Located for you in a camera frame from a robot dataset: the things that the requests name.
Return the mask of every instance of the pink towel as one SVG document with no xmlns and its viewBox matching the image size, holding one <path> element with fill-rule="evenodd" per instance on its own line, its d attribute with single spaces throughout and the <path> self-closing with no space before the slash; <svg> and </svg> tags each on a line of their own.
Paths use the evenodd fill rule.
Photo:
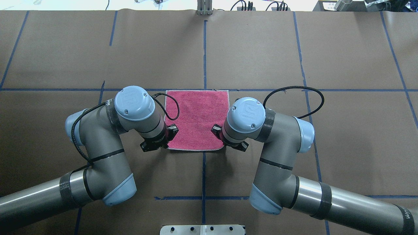
<svg viewBox="0 0 418 235">
<path fill-rule="evenodd" d="M 224 145 L 210 131 L 216 123 L 223 125 L 229 109 L 228 91 L 168 90 L 180 107 L 180 116 L 167 125 L 175 123 L 179 129 L 176 137 L 168 143 L 169 149 L 185 151 L 213 151 Z M 176 103 L 166 97 L 166 110 L 170 117 L 177 114 Z"/>
</svg>

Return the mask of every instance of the mounting plate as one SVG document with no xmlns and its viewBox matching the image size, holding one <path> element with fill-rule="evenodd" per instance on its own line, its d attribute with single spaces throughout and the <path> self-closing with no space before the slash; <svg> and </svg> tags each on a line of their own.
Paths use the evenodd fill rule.
<svg viewBox="0 0 418 235">
<path fill-rule="evenodd" d="M 166 225 L 160 235 L 245 235 L 244 225 Z"/>
</svg>

